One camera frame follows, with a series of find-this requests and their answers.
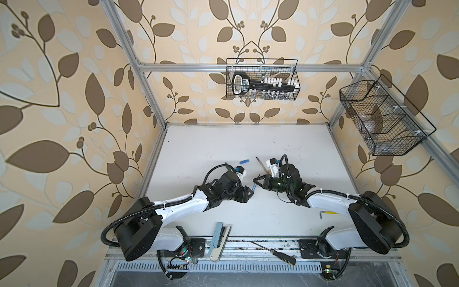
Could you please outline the blue pen cap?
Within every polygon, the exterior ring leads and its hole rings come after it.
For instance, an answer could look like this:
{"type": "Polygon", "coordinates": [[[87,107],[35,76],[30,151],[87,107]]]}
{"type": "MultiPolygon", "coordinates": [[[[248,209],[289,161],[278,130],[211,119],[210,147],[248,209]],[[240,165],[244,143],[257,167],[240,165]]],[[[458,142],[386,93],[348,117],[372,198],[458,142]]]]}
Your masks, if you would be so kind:
{"type": "Polygon", "coordinates": [[[243,164],[246,164],[246,163],[248,163],[248,162],[250,162],[250,160],[249,160],[249,159],[246,159],[246,160],[240,161],[239,164],[240,164],[240,165],[243,165],[243,164]]]}

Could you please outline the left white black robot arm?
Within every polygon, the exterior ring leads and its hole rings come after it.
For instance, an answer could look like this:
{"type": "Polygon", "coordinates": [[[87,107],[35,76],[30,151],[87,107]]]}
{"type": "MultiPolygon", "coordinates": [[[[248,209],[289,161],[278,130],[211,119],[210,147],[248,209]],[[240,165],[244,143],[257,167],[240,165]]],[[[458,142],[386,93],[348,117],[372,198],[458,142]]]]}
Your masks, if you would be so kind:
{"type": "Polygon", "coordinates": [[[241,166],[224,164],[226,172],[212,182],[206,179],[191,194],[163,202],[148,197],[137,200],[100,235],[103,244],[120,248],[126,261],[134,261],[150,250],[187,251],[190,239],[181,226],[168,225],[186,216],[217,208],[224,201],[247,203],[251,188],[242,184],[246,171],[241,166]]]}

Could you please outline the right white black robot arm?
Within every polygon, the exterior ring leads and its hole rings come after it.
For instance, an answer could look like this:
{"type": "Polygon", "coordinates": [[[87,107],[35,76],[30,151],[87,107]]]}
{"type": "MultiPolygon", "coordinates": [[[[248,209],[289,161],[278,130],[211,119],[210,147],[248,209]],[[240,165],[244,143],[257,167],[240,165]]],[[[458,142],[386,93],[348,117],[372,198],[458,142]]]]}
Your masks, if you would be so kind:
{"type": "Polygon", "coordinates": [[[254,178],[254,184],[284,193],[289,203],[296,206],[323,209],[352,220],[349,226],[330,226],[318,235],[315,250],[321,257],[329,258],[339,250],[353,248],[387,254],[392,248],[409,245],[410,235],[404,222],[374,192],[349,194],[307,184],[287,155],[280,160],[270,159],[267,166],[271,172],[254,178]]]}

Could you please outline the tan pen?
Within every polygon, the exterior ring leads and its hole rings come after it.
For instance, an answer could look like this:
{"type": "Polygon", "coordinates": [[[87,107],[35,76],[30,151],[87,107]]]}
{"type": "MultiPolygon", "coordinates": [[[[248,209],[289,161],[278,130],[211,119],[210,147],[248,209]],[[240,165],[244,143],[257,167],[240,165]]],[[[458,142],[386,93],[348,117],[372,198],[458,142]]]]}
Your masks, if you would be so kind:
{"type": "Polygon", "coordinates": [[[255,157],[258,161],[258,163],[260,164],[260,166],[262,167],[263,171],[266,173],[266,174],[269,174],[269,171],[267,170],[267,168],[265,167],[265,165],[263,164],[263,162],[256,156],[255,157]]]}

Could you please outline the light blue stapler tool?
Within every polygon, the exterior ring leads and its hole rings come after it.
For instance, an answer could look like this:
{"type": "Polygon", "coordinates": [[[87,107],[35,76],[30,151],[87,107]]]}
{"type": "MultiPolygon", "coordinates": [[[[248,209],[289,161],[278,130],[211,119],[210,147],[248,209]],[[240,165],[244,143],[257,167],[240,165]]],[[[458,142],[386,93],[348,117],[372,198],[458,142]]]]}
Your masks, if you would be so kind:
{"type": "Polygon", "coordinates": [[[231,232],[232,225],[225,226],[222,222],[218,222],[209,245],[209,259],[213,262],[218,262],[221,258],[225,244],[231,232]]]}

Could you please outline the yellow hex key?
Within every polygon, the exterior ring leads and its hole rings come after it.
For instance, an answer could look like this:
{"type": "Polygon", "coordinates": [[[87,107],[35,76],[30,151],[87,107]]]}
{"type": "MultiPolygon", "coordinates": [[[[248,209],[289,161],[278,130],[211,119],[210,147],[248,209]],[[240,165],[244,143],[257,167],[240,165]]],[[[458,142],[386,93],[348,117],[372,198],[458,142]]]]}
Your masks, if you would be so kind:
{"type": "Polygon", "coordinates": [[[331,211],[320,211],[320,212],[319,212],[320,219],[322,219],[323,216],[326,215],[326,214],[328,214],[328,215],[338,215],[338,213],[336,213],[336,212],[331,212],[331,211]]]}

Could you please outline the black socket tool set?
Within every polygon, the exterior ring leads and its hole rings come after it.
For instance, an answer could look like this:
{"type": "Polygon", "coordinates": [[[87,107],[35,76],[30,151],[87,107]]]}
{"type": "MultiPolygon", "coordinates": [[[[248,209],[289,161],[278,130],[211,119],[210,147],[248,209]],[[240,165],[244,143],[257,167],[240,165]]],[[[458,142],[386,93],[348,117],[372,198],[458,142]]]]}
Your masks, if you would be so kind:
{"type": "Polygon", "coordinates": [[[299,82],[291,78],[284,80],[282,78],[261,77],[257,80],[255,76],[248,76],[245,72],[235,72],[229,82],[229,86],[232,93],[238,96],[255,92],[295,94],[300,91],[299,82]]]}

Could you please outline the black handled screwdriver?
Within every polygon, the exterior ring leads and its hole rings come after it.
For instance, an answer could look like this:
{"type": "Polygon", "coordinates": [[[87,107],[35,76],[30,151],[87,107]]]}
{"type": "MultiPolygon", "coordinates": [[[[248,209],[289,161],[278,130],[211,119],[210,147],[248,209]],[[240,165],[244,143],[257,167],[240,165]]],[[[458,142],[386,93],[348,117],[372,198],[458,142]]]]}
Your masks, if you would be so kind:
{"type": "Polygon", "coordinates": [[[285,253],[283,253],[283,252],[276,251],[276,250],[274,250],[274,249],[266,248],[266,247],[264,247],[264,246],[262,246],[262,245],[260,245],[260,244],[258,244],[258,243],[256,243],[256,242],[254,242],[254,241],[251,241],[251,243],[254,244],[255,246],[257,246],[257,247],[263,249],[263,250],[269,251],[269,252],[272,253],[276,258],[282,260],[282,261],[285,262],[285,263],[288,263],[288,264],[290,264],[290,265],[292,265],[292,266],[295,266],[295,265],[296,265],[296,259],[295,259],[294,257],[290,256],[290,255],[287,255],[287,254],[285,254],[285,253]]]}

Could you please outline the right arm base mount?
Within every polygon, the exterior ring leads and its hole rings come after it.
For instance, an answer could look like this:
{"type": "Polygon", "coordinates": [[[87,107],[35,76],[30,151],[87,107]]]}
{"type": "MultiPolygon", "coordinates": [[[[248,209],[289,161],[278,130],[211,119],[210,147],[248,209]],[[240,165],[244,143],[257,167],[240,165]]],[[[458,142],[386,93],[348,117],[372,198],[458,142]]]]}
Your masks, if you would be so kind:
{"type": "Polygon", "coordinates": [[[321,277],[325,281],[337,281],[344,274],[351,258],[351,248],[334,249],[326,240],[326,235],[334,228],[328,227],[315,239],[300,239],[298,245],[302,259],[334,259],[334,267],[322,264],[321,277]]]}

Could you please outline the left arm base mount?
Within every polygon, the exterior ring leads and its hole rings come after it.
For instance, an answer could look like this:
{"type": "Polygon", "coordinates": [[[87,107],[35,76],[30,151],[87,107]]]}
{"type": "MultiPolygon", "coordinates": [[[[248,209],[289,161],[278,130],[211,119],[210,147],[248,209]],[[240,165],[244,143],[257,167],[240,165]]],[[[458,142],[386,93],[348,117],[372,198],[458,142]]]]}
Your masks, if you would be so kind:
{"type": "Polygon", "coordinates": [[[181,279],[193,264],[203,258],[206,249],[206,239],[192,238],[184,242],[176,251],[157,251],[157,261],[161,271],[169,280],[181,279]]]}

